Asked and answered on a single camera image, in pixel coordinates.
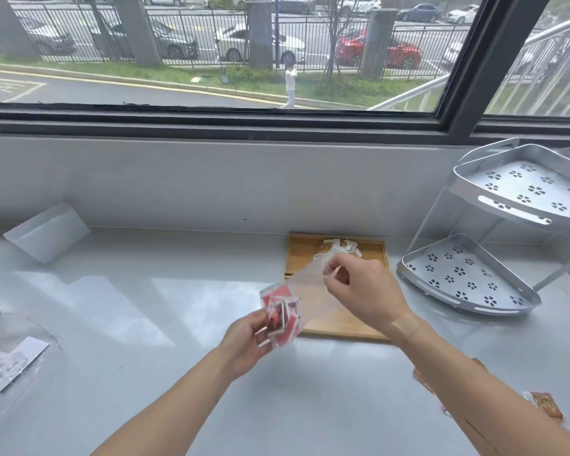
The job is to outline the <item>person's right hand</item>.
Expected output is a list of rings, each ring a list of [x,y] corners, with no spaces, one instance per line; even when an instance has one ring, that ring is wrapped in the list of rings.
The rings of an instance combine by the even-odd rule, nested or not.
[[[377,260],[352,256],[350,289],[329,292],[366,325],[395,340],[392,322],[412,314],[394,274]]]

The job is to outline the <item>person's left hand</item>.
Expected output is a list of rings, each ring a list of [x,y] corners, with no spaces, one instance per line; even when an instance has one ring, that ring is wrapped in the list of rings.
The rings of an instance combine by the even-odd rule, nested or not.
[[[225,358],[230,382],[250,372],[260,359],[273,350],[267,338],[266,327],[249,327],[244,317],[228,327],[218,346],[220,354]]]

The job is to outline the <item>clear plastic bag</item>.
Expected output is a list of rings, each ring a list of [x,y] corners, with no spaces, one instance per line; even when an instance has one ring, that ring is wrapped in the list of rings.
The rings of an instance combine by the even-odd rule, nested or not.
[[[294,294],[300,298],[301,329],[304,329],[316,316],[321,315],[328,309],[336,308],[336,304],[340,304],[327,290],[323,277],[325,264],[333,255],[336,255],[336,253],[331,252],[322,258],[312,260],[286,281],[277,282],[287,284],[294,291]]]

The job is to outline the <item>person's right forearm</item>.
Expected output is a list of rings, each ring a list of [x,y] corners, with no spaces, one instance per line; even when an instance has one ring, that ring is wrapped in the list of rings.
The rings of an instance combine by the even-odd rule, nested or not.
[[[570,456],[570,431],[408,311],[380,330],[418,368],[479,453]]]

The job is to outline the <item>person's left forearm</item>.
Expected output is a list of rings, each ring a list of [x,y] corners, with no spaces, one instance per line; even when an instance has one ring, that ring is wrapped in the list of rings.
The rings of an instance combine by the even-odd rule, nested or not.
[[[251,367],[241,355],[213,349],[90,456],[185,456],[228,387]]]

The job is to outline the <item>wooden tray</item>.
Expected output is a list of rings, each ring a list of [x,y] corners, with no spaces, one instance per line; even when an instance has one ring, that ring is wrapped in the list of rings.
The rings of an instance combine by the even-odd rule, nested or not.
[[[321,235],[290,233],[284,271],[285,279],[309,264],[316,248],[324,240],[331,238]],[[348,239],[358,244],[363,259],[377,260],[384,268],[390,267],[383,240],[365,237],[348,237]],[[328,309],[312,319],[301,330],[299,337],[390,344],[390,340],[386,336],[365,325],[340,304],[336,304],[336,308]]]

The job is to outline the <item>silver two-tier corner rack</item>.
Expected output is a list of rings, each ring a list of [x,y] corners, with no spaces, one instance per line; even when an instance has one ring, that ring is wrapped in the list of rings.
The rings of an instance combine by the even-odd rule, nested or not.
[[[450,192],[468,203],[448,236],[416,248],[431,216]],[[570,147],[520,145],[509,138],[463,155],[448,175],[397,271],[427,295],[493,316],[531,312],[539,291],[570,272],[570,262],[529,286],[483,246],[503,221],[570,237]]]

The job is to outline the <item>white folded paper box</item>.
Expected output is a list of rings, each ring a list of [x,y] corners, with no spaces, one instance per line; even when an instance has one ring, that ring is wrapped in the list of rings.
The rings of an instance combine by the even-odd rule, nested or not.
[[[73,207],[60,202],[3,236],[31,258],[48,264],[90,234]]]

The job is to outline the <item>red car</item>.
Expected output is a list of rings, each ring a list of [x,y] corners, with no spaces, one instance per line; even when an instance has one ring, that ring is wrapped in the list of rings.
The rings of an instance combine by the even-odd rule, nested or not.
[[[352,29],[339,37],[335,49],[335,63],[339,66],[359,68],[362,61],[366,28]],[[387,68],[417,69],[422,60],[421,50],[398,37],[391,38],[386,59]]]

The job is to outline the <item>clear bag with silver card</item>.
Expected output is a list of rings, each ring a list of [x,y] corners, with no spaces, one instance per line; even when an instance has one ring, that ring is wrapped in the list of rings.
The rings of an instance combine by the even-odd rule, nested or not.
[[[0,401],[9,404],[31,388],[46,365],[61,356],[58,339],[27,317],[0,310]]]

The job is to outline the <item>dark blue car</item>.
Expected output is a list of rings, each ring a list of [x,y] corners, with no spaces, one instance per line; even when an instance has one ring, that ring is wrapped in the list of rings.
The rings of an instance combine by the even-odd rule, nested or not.
[[[441,18],[441,9],[431,3],[420,3],[412,8],[404,8],[397,12],[396,20],[401,22],[435,23]]]

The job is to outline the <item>black metal fence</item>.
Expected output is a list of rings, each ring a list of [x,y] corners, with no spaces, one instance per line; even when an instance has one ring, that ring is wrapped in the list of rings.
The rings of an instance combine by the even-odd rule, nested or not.
[[[91,29],[99,28],[95,14],[90,6],[57,3],[12,3],[16,15],[27,16],[47,24],[53,23],[66,29],[75,39],[76,51],[69,55],[42,56],[42,60],[65,63],[102,63],[110,60],[110,56],[102,57],[94,47]],[[160,8],[150,7],[146,10],[148,17],[154,17],[173,29],[186,30],[196,38],[200,50],[198,60],[164,60],[168,66],[195,68],[243,64],[237,62],[222,62],[214,49],[214,36],[219,29],[244,23],[247,27],[245,14],[237,11],[207,11],[202,9]],[[322,71],[330,58],[336,58],[336,42],[332,41],[331,29],[326,16],[297,16],[280,14],[278,26],[272,22],[275,33],[292,35],[302,40],[306,46],[306,61],[297,64],[303,71]],[[340,27],[341,36],[352,30],[366,28],[368,19],[353,17]],[[446,53],[456,42],[461,42],[468,33],[468,26],[448,25],[445,23],[415,23],[396,22],[393,36],[404,42],[416,45],[422,53],[422,60],[417,69],[387,68],[385,73],[392,76],[429,77],[438,76],[445,71]],[[339,70],[359,71],[360,68],[339,66]]]

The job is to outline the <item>small white car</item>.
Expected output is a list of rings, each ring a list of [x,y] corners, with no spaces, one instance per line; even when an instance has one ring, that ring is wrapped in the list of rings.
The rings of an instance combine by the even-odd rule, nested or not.
[[[479,5],[468,5],[448,12],[446,21],[456,25],[471,24],[479,10]]]

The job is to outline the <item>white metal handrail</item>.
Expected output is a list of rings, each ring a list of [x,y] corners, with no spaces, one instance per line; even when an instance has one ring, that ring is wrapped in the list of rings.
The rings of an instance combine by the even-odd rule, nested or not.
[[[481,113],[570,117],[570,19],[530,34]]]

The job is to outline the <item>dark grey car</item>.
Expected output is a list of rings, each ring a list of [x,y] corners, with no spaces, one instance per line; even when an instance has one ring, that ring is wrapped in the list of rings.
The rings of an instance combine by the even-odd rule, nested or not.
[[[17,18],[41,55],[61,56],[76,51],[75,39],[66,29],[27,16],[17,15]]]

